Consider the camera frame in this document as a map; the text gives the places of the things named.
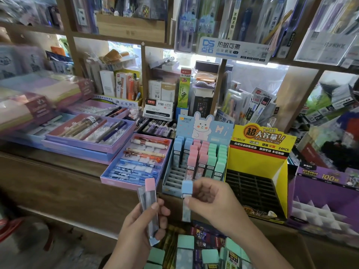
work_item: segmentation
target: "hand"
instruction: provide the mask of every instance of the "hand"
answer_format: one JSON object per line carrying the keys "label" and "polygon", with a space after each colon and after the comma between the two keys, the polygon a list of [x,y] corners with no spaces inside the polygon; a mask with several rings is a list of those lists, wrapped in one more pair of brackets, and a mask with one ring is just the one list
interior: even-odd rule
{"label": "hand", "polygon": [[253,225],[230,186],[221,181],[206,177],[194,181],[192,197],[186,197],[185,203],[229,237]]}
{"label": "hand", "polygon": [[143,269],[151,250],[147,226],[157,213],[160,228],[155,237],[157,240],[163,239],[167,228],[166,216],[171,213],[164,206],[164,201],[158,198],[157,202],[143,213],[141,204],[137,204],[125,218],[116,247],[104,269]]}

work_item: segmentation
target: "fingernail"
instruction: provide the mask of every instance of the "fingernail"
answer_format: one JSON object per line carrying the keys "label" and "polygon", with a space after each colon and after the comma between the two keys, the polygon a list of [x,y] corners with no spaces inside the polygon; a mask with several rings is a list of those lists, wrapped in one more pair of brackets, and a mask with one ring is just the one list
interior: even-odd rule
{"label": "fingernail", "polygon": [[184,203],[188,206],[189,202],[190,202],[190,198],[189,197],[185,197],[185,199],[183,200]]}
{"label": "fingernail", "polygon": [[159,208],[159,204],[155,202],[151,205],[151,208],[157,210]]}

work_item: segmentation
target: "forearm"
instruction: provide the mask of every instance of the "forearm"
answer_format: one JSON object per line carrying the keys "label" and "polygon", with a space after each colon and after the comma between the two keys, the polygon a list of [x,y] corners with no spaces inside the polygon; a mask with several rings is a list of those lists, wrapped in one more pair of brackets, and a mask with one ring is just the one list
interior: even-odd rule
{"label": "forearm", "polygon": [[243,248],[256,269],[293,269],[253,223],[247,230],[234,232],[231,239]]}

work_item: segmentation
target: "wooden counter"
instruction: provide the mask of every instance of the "wooden counter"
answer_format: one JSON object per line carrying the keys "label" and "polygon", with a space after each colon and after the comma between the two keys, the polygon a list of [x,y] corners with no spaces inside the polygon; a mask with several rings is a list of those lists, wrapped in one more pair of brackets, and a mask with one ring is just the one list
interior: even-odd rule
{"label": "wooden counter", "polygon": [[[99,177],[106,167],[20,144],[0,143],[0,189],[15,203],[117,234],[138,197],[135,191],[101,184]],[[171,219],[180,219],[182,201],[160,195],[171,209]],[[192,218],[205,221],[198,215]],[[344,264],[342,268],[357,268],[359,264],[356,249],[302,236],[285,226],[252,221],[296,269],[330,269]]]}

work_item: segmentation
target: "red stripe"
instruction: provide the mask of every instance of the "red stripe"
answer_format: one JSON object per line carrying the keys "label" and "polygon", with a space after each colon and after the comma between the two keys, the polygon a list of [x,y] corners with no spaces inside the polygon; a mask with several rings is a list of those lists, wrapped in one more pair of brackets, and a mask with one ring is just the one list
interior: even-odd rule
{"label": "red stripe", "polygon": [[285,156],[281,156],[281,155],[278,155],[278,154],[272,154],[272,153],[263,152],[263,151],[260,151],[260,150],[254,150],[254,149],[250,149],[250,148],[246,148],[246,147],[242,147],[242,146],[236,146],[236,145],[233,145],[233,144],[230,144],[229,146],[231,148],[244,150],[244,151],[252,152],[252,153],[257,153],[257,154],[261,154],[261,155],[265,155],[265,156],[276,157],[276,158],[280,158],[282,160],[285,160],[287,158]]}

